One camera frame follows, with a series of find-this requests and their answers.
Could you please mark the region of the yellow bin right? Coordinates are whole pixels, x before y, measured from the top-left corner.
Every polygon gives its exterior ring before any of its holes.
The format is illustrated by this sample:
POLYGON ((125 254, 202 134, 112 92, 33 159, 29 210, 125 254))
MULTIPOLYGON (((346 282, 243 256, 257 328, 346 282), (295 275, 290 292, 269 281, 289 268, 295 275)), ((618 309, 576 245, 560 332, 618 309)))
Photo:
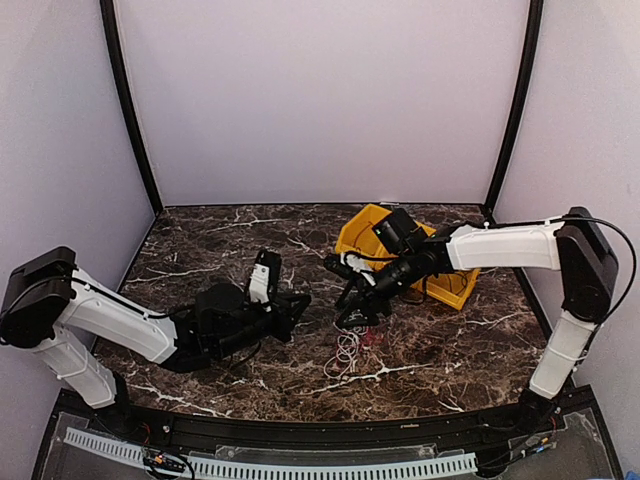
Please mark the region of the yellow bin right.
POLYGON ((456 309, 462 310, 476 285, 480 269, 431 276, 427 280, 427 294, 456 309))

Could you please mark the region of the right black frame post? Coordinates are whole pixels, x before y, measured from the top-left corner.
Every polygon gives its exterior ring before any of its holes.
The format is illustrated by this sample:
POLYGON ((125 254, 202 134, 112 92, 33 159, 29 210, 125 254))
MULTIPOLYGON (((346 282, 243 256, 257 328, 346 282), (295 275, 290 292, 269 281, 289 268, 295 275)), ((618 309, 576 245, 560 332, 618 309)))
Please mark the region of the right black frame post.
POLYGON ((533 73, 543 9, 543 0, 531 0, 529 2, 521 58, 511 106, 495 168, 483 203, 483 213, 486 218, 492 218, 494 215, 514 152, 533 73))

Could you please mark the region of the black frame post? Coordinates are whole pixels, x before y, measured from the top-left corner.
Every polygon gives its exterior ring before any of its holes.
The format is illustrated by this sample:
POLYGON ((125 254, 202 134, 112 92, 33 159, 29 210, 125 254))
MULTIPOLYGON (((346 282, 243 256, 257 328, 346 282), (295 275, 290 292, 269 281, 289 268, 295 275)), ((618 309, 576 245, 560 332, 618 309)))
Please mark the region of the black frame post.
POLYGON ((483 213, 486 218, 492 218, 494 215, 514 152, 533 73, 543 9, 543 0, 531 0, 529 2, 521 58, 511 106, 495 168, 483 203, 483 213))
POLYGON ((158 216, 163 212, 164 205, 152 171, 134 104, 118 26, 116 2, 100 0, 99 7, 114 85, 130 146, 148 202, 154 215, 158 216))

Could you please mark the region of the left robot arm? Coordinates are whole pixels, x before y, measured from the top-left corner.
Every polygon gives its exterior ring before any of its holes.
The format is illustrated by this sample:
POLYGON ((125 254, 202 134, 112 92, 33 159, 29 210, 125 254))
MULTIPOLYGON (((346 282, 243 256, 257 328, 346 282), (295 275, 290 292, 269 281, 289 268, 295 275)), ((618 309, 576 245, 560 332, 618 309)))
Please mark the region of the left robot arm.
POLYGON ((1 307, 1 342, 38 356, 120 436, 141 427, 121 375, 99 363, 77 329, 123 346, 174 373, 211 367, 271 337, 287 343, 311 303, 281 293, 279 254, 262 250, 244 288, 218 283, 167 313, 145 308, 101 285, 55 248, 14 269, 1 307))

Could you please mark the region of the yellow bin middle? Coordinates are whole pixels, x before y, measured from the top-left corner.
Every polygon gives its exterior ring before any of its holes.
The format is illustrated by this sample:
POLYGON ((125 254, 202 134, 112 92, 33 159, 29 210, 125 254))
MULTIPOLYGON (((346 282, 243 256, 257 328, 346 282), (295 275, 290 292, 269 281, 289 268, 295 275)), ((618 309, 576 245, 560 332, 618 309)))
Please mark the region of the yellow bin middle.
POLYGON ((430 234, 416 223, 404 227, 401 235, 402 251, 418 252, 429 238, 430 234))

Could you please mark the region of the yellow bin left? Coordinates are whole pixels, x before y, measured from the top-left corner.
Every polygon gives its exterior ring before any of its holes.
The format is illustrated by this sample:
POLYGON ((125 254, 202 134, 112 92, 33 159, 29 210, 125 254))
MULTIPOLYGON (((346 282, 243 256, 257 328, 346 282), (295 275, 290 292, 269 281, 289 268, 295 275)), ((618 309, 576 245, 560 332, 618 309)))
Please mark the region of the yellow bin left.
POLYGON ((390 257, 391 254, 373 231, 373 227, 390 213, 389 209, 374 204, 364 206, 342 227, 335 252, 357 251, 371 258, 390 257))

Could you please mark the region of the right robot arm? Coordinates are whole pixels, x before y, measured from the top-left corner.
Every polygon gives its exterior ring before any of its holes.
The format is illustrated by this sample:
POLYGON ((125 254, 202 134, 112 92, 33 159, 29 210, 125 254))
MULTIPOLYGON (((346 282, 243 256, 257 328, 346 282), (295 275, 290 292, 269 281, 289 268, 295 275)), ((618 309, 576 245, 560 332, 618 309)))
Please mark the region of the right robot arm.
POLYGON ((403 208, 371 227, 387 251, 376 258, 344 250, 324 260, 347 282, 335 307, 340 329, 376 326, 392 298, 417 282, 478 268, 538 268, 560 272, 564 300, 541 359, 504 431, 530 434, 558 406, 566 380, 587 355, 601 326, 623 302, 614 295, 619 262, 602 227, 606 221, 573 207, 560 217, 507 224, 461 223, 429 234, 403 208))

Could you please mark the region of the left black frame post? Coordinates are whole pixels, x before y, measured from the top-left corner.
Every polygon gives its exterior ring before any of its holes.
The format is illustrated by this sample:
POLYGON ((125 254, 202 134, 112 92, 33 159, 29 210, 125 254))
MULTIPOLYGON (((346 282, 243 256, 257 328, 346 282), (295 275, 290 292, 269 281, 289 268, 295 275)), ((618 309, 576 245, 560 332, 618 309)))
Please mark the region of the left black frame post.
POLYGON ((164 205, 152 171, 134 104, 118 26, 116 2, 100 0, 99 7, 114 85, 130 146, 148 202, 154 215, 158 216, 163 212, 164 205))

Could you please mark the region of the yellow bin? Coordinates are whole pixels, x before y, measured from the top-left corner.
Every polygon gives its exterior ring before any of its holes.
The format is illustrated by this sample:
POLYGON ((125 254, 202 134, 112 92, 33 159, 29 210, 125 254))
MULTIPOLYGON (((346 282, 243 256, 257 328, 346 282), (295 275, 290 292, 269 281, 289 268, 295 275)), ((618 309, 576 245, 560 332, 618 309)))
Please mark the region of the yellow bin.
POLYGON ((373 231, 373 227, 390 213, 389 209, 374 204, 364 206, 342 227, 335 252, 357 251, 371 258, 390 257, 391 254, 373 231))
POLYGON ((402 251, 418 252, 429 238, 430 234, 416 223, 404 227, 401 235, 402 251))
POLYGON ((462 310, 476 285, 480 269, 431 276, 427 280, 427 294, 456 309, 462 310))

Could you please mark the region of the black front rail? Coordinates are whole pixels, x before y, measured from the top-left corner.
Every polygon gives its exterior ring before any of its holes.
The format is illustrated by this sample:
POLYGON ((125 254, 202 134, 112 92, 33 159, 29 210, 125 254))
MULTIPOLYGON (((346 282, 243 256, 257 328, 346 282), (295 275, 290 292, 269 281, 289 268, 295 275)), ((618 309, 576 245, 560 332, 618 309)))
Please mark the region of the black front rail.
POLYGON ((134 434, 153 446, 213 452, 222 446, 294 450, 377 449, 434 444, 450 448, 502 447, 530 431, 501 432, 492 425, 514 422, 520 409, 508 404, 484 410, 391 421, 291 423, 224 419, 134 406, 132 414, 151 427, 134 434))

